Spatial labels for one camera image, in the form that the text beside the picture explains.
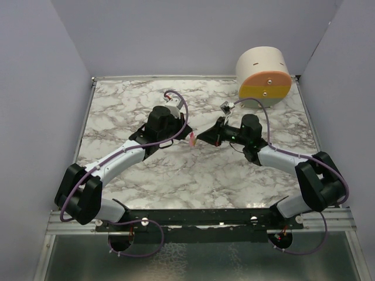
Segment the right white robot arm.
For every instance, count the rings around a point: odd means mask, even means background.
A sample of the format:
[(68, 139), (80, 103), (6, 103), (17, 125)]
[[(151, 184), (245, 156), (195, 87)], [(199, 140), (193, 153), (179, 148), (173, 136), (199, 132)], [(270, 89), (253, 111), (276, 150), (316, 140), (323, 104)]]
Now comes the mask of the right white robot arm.
[(274, 228), (282, 229), (297, 214), (321, 212), (346, 196), (346, 187), (327, 153), (302, 156), (282, 152), (273, 149), (262, 137), (262, 132), (258, 117), (246, 114), (239, 128), (228, 125), (226, 119), (220, 117), (211, 128), (198, 134), (197, 139), (216, 147), (223, 142), (242, 145), (243, 154), (250, 163), (275, 168), (297, 178), (300, 192), (283, 198), (270, 208), (269, 222)]

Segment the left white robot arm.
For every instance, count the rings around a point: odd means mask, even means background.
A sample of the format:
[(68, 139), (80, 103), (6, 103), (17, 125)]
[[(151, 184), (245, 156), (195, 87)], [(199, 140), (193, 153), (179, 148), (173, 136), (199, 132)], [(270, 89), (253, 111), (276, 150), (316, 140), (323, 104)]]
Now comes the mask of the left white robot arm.
[(179, 108), (155, 106), (148, 120), (129, 139), (109, 155), (89, 165), (70, 165), (63, 176), (54, 203), (60, 208), (61, 221), (76, 220), (86, 225), (94, 219), (109, 221), (117, 231), (129, 226), (126, 208), (115, 200), (102, 198), (103, 188), (131, 166), (143, 162), (161, 144), (184, 139), (192, 132), (188, 113)]

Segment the round tricolour drawer cabinet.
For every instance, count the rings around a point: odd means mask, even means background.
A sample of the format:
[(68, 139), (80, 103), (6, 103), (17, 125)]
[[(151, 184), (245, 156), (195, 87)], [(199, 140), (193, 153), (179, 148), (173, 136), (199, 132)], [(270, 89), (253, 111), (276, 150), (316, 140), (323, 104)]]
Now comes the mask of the round tricolour drawer cabinet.
[(253, 98), (265, 107), (279, 103), (292, 85), (281, 51), (271, 46), (253, 47), (244, 52), (236, 64), (236, 81), (238, 97), (249, 108), (260, 106)]

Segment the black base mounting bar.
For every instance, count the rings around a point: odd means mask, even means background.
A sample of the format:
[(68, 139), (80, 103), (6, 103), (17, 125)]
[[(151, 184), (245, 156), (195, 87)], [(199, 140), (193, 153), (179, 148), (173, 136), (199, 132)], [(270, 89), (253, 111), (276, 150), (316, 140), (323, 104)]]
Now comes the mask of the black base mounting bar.
[(283, 218), (274, 208), (125, 209), (119, 222), (102, 218), (94, 231), (114, 244), (266, 243), (268, 234), (302, 229), (295, 216)]

